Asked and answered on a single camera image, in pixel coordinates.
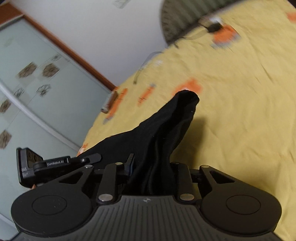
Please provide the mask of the black pants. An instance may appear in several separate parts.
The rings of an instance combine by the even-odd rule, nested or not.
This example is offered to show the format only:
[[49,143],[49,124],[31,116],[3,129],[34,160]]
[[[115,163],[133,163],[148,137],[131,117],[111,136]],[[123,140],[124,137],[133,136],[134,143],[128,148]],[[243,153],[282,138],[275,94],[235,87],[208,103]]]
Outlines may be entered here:
[[132,174],[122,185],[121,194],[171,195],[174,175],[170,169],[170,156],[187,132],[198,102],[196,93],[179,91],[133,130],[105,138],[80,157],[99,153],[99,166],[104,168],[111,163],[124,163],[133,154]]

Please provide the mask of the brown wallet case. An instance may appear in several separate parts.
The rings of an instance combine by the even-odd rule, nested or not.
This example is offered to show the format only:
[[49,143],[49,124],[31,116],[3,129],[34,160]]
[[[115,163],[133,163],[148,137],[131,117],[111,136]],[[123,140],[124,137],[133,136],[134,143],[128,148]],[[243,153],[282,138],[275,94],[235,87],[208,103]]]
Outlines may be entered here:
[[112,108],[114,102],[116,101],[117,97],[118,97],[118,92],[116,90],[112,91],[108,95],[106,101],[104,102],[104,104],[103,104],[103,106],[101,108],[101,112],[102,113],[109,113],[109,111],[111,110],[111,108]]

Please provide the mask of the yellow carrot print bedsheet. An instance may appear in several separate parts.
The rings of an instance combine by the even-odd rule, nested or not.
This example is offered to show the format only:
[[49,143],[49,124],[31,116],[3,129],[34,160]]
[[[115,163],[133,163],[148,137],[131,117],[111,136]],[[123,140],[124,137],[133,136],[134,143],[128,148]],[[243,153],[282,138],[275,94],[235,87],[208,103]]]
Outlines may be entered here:
[[276,234],[295,240],[295,8],[243,1],[219,20],[220,32],[196,28],[122,83],[112,118],[97,117],[81,151],[192,90],[200,101],[171,160],[212,166],[274,195],[282,207]]

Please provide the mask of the black power adapter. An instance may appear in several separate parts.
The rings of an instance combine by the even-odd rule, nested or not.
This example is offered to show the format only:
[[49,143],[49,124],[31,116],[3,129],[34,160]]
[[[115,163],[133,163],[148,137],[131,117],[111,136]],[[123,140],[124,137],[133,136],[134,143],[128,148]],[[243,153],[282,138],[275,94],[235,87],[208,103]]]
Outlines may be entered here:
[[204,25],[208,33],[218,32],[223,27],[223,22],[218,20],[208,21]]

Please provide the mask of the olive padded headboard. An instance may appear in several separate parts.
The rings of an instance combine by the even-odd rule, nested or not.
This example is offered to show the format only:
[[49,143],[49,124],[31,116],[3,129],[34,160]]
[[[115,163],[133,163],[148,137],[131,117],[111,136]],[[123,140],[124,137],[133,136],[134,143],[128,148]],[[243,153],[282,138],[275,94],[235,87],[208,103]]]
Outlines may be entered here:
[[161,9],[162,33],[173,44],[199,25],[199,21],[237,3],[236,0],[167,0]]

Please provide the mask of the white double wall socket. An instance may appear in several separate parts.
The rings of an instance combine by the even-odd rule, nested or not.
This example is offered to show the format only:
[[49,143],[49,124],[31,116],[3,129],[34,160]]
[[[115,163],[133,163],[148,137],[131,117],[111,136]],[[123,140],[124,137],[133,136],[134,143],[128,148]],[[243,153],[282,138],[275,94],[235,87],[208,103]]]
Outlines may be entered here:
[[113,5],[119,9],[124,8],[128,3],[130,2],[130,0],[114,0],[113,1]]

